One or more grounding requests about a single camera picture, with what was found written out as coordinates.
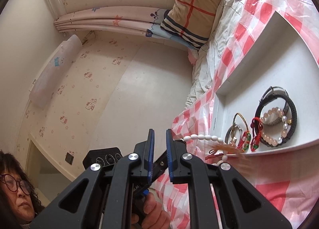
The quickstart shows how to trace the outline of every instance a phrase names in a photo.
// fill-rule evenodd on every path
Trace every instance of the hand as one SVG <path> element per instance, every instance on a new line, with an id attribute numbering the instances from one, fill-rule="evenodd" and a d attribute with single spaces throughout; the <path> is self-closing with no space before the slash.
<path id="1" fill-rule="evenodd" d="M 169 214 L 162 209 L 162 204 L 155 200 L 151 192 L 146 196 L 143 209 L 144 213 L 147 214 L 142 222 L 143 229 L 168 229 L 171 218 Z M 138 219 L 138 215 L 132 214 L 131 223 L 137 223 Z"/>

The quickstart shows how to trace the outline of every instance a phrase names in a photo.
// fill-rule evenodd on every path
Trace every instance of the bracelet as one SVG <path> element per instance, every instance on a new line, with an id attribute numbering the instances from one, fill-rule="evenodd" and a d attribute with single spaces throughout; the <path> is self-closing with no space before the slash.
<path id="1" fill-rule="evenodd" d="M 211 136 L 211 135 L 202 135 L 202 134 L 199 134 L 199 135 L 197 135 L 197 134 L 192 134 L 191 136 L 188 135 L 188 136 L 184 136 L 184 138 L 183 138 L 183 140 L 184 140 L 185 142 L 187 142 L 187 141 L 189 141 L 189 140 L 196 140 L 196 139 L 198 139 L 198 140 L 206 140 L 206 141 L 213 141 L 213 142 L 215 142 L 215 143 L 224 144 L 223 139 L 222 139 L 222 138 L 218 138 L 218 137 L 215 136 L 215 135 Z M 223 150 L 223 153 L 215 154 L 215 153 L 217 153 L 217 150 L 214 150 L 214 149 L 213 149 L 213 150 L 210 150 L 209 153 L 210 153 L 210 155 L 209 155 L 209 156 L 206 156 L 206 157 L 205 157 L 205 160 L 222 156 L 222 159 L 221 159 L 220 161 L 218 161 L 217 164 L 215 164 L 215 165 L 219 165 L 219 164 L 221 164 L 221 163 L 227 161 L 227 158 L 228 158 L 228 157 L 227 157 L 227 154 L 228 154 L 227 151 L 224 151 L 224 150 Z"/>
<path id="2" fill-rule="evenodd" d="M 266 106 L 267 104 L 269 104 L 270 102 L 274 101 L 277 98 L 282 98 L 284 99 L 290 110 L 291 110 L 291 119 L 287 119 L 287 117 L 284 115 L 283 111 L 280 108 L 272 108 L 271 110 L 269 110 L 267 113 L 264 114 L 264 116 L 262 116 L 261 118 L 259 118 L 262 109 L 264 108 L 264 106 Z M 264 131 L 260 131 L 261 127 L 260 124 L 262 126 L 263 121 L 269 116 L 269 114 L 278 114 L 279 118 L 281 118 L 281 121 L 284 123 L 283 124 L 283 131 L 281 133 L 281 137 L 279 137 L 278 139 L 273 139 L 269 136 L 266 135 L 266 133 Z M 273 93 L 270 94 L 269 96 L 267 96 L 266 98 L 264 98 L 255 113 L 255 118 L 258 118 L 259 121 L 257 119 L 253 119 L 252 121 L 252 127 L 255 129 L 256 134 L 258 134 L 259 132 L 261 132 L 261 138 L 260 141 L 270 147 L 276 147 L 279 146 L 283 143 L 286 143 L 288 140 L 290 140 L 291 136 L 294 134 L 295 130 L 296 130 L 296 126 L 297 126 L 297 110 L 296 107 L 294 105 L 294 103 L 292 102 L 292 100 L 286 96 L 283 95 L 281 93 Z"/>
<path id="3" fill-rule="evenodd" d="M 279 86 L 275 86 L 275 87 L 270 86 L 270 87 L 265 91 L 265 93 L 263 94 L 263 96 L 261 97 L 261 99 L 260 99 L 259 102 L 261 102 L 262 100 L 264 100 L 264 98 L 265 98 L 266 96 L 268 96 L 269 94 L 273 94 L 275 88 L 281 89 L 281 90 L 285 93 L 285 95 L 289 97 L 288 92 L 286 91 L 286 89 L 284 89 L 284 88 L 282 88 L 282 87 L 279 87 Z M 289 110 L 289 105 L 288 105 L 288 103 L 287 103 L 287 101 L 286 101 L 286 102 L 285 102 L 284 109 L 282 110 L 283 113 L 284 113 L 284 115 L 287 114 L 288 110 Z M 268 125 L 268 126 L 274 126 L 274 125 L 276 125 L 276 124 L 279 124 L 280 122 L 281 122 L 281 118 L 278 117 L 276 120 L 274 120 L 274 121 L 272 121 L 272 122 L 270 122 L 270 123 L 264 123 L 264 124 L 265 124 L 265 125 Z"/>
<path id="4" fill-rule="evenodd" d="M 227 133 L 226 133 L 226 136 L 225 136 L 225 143 L 228 144 L 228 141 L 229 141 L 229 135 L 230 135 L 230 132 L 232 130 L 236 130 L 236 128 L 239 130 L 240 132 L 240 138 L 242 138 L 242 129 L 237 125 L 235 124 L 235 126 L 231 126 L 229 127 Z M 232 137 L 232 139 L 230 140 L 230 144 L 232 145 L 232 147 L 236 147 L 236 142 L 237 142 L 237 138 L 235 136 Z"/>
<path id="5" fill-rule="evenodd" d="M 247 125 L 245 118 L 240 113 L 235 114 L 234 119 L 232 120 L 232 127 L 235 126 L 236 116 L 240 116 L 240 118 L 244 121 L 245 126 L 246 126 L 246 131 L 243 133 L 242 137 L 239 140 L 238 146 L 237 146 L 237 149 L 240 149 L 243 152 L 245 152 L 249 148 L 251 134 L 249 132 L 249 128 L 248 128 L 248 125 Z M 232 136 L 232 138 L 234 137 L 234 129 L 232 129 L 231 136 Z"/>
<path id="6" fill-rule="evenodd" d="M 256 135 L 255 135 L 255 130 L 254 130 L 254 122 L 258 123 L 258 128 L 259 128 L 259 131 L 256 131 Z M 262 133 L 262 130 L 263 130 L 263 124 L 260 121 L 260 118 L 259 117 L 254 117 L 253 120 L 251 120 L 250 127 L 253 129 L 253 139 L 252 139 L 251 144 L 250 144 L 250 150 L 252 152 L 254 152 L 254 151 L 256 151 L 258 149 L 259 142 L 262 139 L 261 133 Z"/>

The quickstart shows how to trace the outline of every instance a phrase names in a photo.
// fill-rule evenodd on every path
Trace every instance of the beaded bracelet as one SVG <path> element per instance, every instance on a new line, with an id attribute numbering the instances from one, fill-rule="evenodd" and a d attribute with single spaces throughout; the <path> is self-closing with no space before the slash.
<path id="1" fill-rule="evenodd" d="M 286 89 L 284 89 L 284 88 L 282 88 L 282 87 L 279 87 L 279 86 L 275 86 L 275 87 L 270 86 L 270 87 L 265 91 L 265 93 L 263 94 L 263 96 L 261 97 L 261 99 L 260 99 L 259 102 L 261 102 L 262 100 L 264 100 L 264 98 L 265 98 L 266 96 L 268 96 L 269 94 L 275 93 L 275 92 L 274 92 L 274 89 L 276 89 L 276 88 L 281 89 L 281 90 L 285 93 L 285 95 L 289 97 L 288 92 L 286 91 Z M 287 114 L 288 110 L 289 110 L 289 105 L 288 105 L 287 102 L 285 102 L 285 106 L 284 106 L 284 108 L 283 108 L 283 110 L 282 110 L 283 113 L 284 113 L 284 115 Z M 274 125 L 276 125 L 276 124 L 279 124 L 280 122 L 281 122 L 281 118 L 278 117 L 277 119 L 275 119 L 274 121 L 272 121 L 272 122 L 270 122 L 270 123 L 263 123 L 263 124 L 268 125 L 268 126 L 274 126 Z"/>
<path id="2" fill-rule="evenodd" d="M 259 118 L 264 106 L 266 106 L 267 104 L 269 104 L 270 102 L 274 101 L 277 98 L 282 98 L 287 102 L 287 104 L 291 110 L 291 119 L 287 119 L 287 117 L 284 115 L 283 111 L 280 108 L 272 108 L 271 110 L 269 110 L 266 113 L 266 117 L 264 114 L 264 116 L 263 116 L 264 118 L 267 118 L 269 113 L 270 114 L 278 114 L 279 117 L 281 118 L 281 121 L 284 123 L 283 124 L 283 132 L 281 134 L 281 137 L 278 139 L 270 138 L 269 136 L 266 135 L 265 132 L 264 133 L 261 132 L 260 141 L 263 144 L 270 146 L 270 147 L 276 147 L 276 146 L 279 146 L 283 143 L 286 143 L 291 138 L 291 136 L 294 134 L 296 126 L 297 126 L 296 107 L 295 107 L 294 103 L 292 102 L 292 100 L 288 96 L 283 95 L 281 93 L 273 93 L 273 94 L 270 94 L 269 96 L 267 96 L 266 98 L 264 98 L 260 102 L 260 104 L 256 110 L 255 117 Z M 260 123 L 262 123 L 264 121 L 263 117 L 259 118 Z M 256 134 L 258 134 L 260 131 L 260 127 L 259 127 L 260 123 L 256 119 L 253 120 L 253 128 L 255 129 Z"/>
<path id="3" fill-rule="evenodd" d="M 206 141 L 213 141 L 215 143 L 220 143 L 220 144 L 224 144 L 224 141 L 222 138 L 219 138 L 215 135 L 211 136 L 211 135 L 202 135 L 202 134 L 192 134 L 191 136 L 185 136 L 183 138 L 183 140 L 185 142 L 189 141 L 189 140 L 206 140 Z M 208 160 L 208 159 L 211 159 L 211 158 L 215 158 L 215 157 L 219 157 L 219 156 L 222 156 L 222 159 L 220 161 L 217 162 L 217 164 L 213 164 L 213 165 L 219 165 L 225 161 L 227 161 L 227 154 L 228 152 L 227 151 L 223 151 L 223 153 L 220 153 L 220 154 L 215 154 L 217 151 L 216 150 L 210 150 L 209 153 L 211 153 L 210 156 L 206 156 L 205 157 L 205 160 Z"/>
<path id="4" fill-rule="evenodd" d="M 245 126 L 246 126 L 246 131 L 243 133 L 242 137 L 240 138 L 240 141 L 238 143 L 237 148 L 241 149 L 243 152 L 245 152 L 249 148 L 251 134 L 249 132 L 249 128 L 248 128 L 248 125 L 247 125 L 245 118 L 240 113 L 235 114 L 234 119 L 232 120 L 232 127 L 234 127 L 234 125 L 235 125 L 235 119 L 237 116 L 240 116 L 240 118 L 244 121 Z M 232 129 L 231 136 L 232 136 L 232 138 L 234 137 L 234 129 Z"/>
<path id="5" fill-rule="evenodd" d="M 240 132 L 240 138 L 242 138 L 242 128 L 240 128 L 237 124 L 235 124 L 235 126 L 233 127 L 233 125 L 231 127 L 229 127 L 226 136 L 225 136 L 225 143 L 228 144 L 229 141 L 229 136 L 230 136 L 230 132 L 232 130 L 236 130 L 236 128 L 239 130 Z M 230 140 L 230 144 L 232 145 L 232 147 L 236 147 L 236 142 L 237 142 L 237 138 L 235 136 L 232 137 L 232 139 Z"/>

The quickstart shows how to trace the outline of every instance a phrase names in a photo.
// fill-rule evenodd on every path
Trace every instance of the plaid pillow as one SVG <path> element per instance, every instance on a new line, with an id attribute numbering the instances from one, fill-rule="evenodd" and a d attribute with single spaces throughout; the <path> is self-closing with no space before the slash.
<path id="1" fill-rule="evenodd" d="M 220 1 L 175 0 L 161 28 L 199 49 L 208 41 Z"/>

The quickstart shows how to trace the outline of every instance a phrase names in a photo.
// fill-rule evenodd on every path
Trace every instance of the wallpaper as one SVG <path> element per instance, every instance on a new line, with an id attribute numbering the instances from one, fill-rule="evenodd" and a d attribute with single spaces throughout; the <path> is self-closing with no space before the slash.
<path id="1" fill-rule="evenodd" d="M 27 107 L 15 155 L 24 166 L 29 134 L 65 170 L 77 177 L 94 129 L 112 92 L 145 38 L 97 32 L 83 46 L 61 83 L 52 91 L 47 106 Z M 65 161 L 74 155 L 73 164 Z"/>

